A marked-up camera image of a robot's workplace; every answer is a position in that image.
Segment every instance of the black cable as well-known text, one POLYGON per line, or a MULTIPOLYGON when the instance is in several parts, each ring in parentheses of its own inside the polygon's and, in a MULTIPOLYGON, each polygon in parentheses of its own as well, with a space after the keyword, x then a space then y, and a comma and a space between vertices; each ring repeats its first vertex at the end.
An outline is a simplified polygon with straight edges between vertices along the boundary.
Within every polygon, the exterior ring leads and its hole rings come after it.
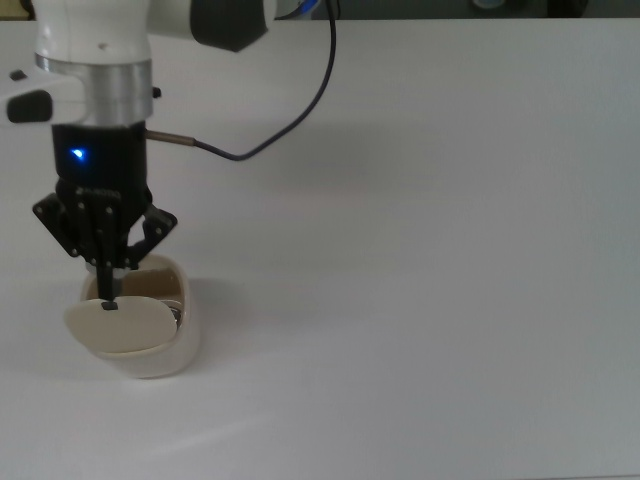
POLYGON ((331 27, 331 49, 329 52, 329 62, 327 64, 327 69, 325 71, 324 78, 322 80, 322 84, 320 85, 320 88, 318 89, 318 92, 316 93, 315 97, 313 97, 313 100, 311 101, 309 106, 293 122, 291 122, 289 125, 287 125, 285 128, 280 130, 278 133, 276 133, 274 136, 272 136, 265 142, 255 147, 253 150, 250 150, 249 152, 243 153, 241 155, 225 152, 224 150, 218 147, 214 147, 213 145, 209 145, 208 143, 201 142, 192 137, 184 137, 181 135, 174 135, 174 134, 163 133, 163 132, 153 132, 148 130, 146 134, 147 139, 197 147, 202 150, 206 150, 207 152, 213 153, 214 155, 218 155, 222 158, 226 158, 227 160, 231 160, 234 162, 242 162, 244 160, 248 160, 251 157, 254 157, 258 153, 262 152, 265 148, 273 145, 275 142, 280 140, 287 133, 291 132, 294 128, 300 125, 309 116, 309 114, 313 111, 316 105, 318 105, 318 102, 320 102, 322 95, 324 95, 324 92, 327 89, 327 86, 329 85, 329 80, 331 79, 333 64, 336 58, 336 46, 337 46, 336 18, 333 13, 333 7, 331 6, 331 0, 325 0, 325 5, 327 6, 327 13, 329 14, 329 25, 331 27))
POLYGON ((29 14, 27 20, 36 19, 36 12, 33 9, 33 2, 31 0, 20 0, 20 6, 29 14))

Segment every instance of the blue led light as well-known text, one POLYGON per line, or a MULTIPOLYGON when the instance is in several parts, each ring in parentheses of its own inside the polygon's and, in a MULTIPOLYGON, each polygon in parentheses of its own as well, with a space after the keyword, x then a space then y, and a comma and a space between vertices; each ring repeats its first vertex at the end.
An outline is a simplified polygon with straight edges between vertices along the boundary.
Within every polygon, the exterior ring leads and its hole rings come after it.
POLYGON ((318 3, 318 0, 307 0, 306 2, 304 2, 300 7, 300 14, 304 15, 305 13, 310 11, 313 7, 316 6, 316 3, 318 3))
POLYGON ((84 163, 87 159, 87 151, 83 148, 72 148, 71 155, 73 155, 80 163, 84 163))

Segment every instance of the silver metal ring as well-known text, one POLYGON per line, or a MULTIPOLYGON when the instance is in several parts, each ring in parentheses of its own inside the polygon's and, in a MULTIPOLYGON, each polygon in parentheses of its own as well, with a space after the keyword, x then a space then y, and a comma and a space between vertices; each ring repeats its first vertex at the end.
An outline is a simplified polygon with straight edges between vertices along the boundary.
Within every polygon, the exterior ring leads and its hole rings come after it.
POLYGON ((88 65, 36 55, 36 65, 47 72, 74 76, 82 81, 89 111, 83 125, 132 125, 153 113, 151 60, 123 65, 88 65))

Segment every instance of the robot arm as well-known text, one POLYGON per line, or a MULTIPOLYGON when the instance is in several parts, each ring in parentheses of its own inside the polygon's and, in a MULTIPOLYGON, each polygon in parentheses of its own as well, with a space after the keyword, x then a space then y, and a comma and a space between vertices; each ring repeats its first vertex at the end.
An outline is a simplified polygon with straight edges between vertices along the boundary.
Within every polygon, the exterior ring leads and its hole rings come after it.
POLYGON ((0 83, 0 126, 52 126, 59 179, 33 210, 70 256, 95 270, 106 305, 118 295, 117 278, 177 224, 153 205, 146 181, 145 120, 153 111, 147 23, 152 32, 239 51, 266 33, 276 12, 304 13, 315 3, 34 1, 36 66, 0 83), (145 238, 129 245, 141 217, 145 238))

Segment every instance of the white table surface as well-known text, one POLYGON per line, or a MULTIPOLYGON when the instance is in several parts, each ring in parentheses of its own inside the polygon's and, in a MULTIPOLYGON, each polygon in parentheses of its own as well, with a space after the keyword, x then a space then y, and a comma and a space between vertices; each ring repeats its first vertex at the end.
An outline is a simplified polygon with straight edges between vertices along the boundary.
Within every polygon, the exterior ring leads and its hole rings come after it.
MULTIPOLYGON (((33 24, 0 26, 5 74, 33 24)), ((0 478, 640 473, 640 24, 339 25, 302 127, 250 163, 150 148, 193 279, 183 374, 123 379, 62 322, 83 264, 31 214, 46 128, 0 131, 0 478)), ((153 38, 150 128, 243 151, 310 100, 328 26, 241 55, 153 38)))

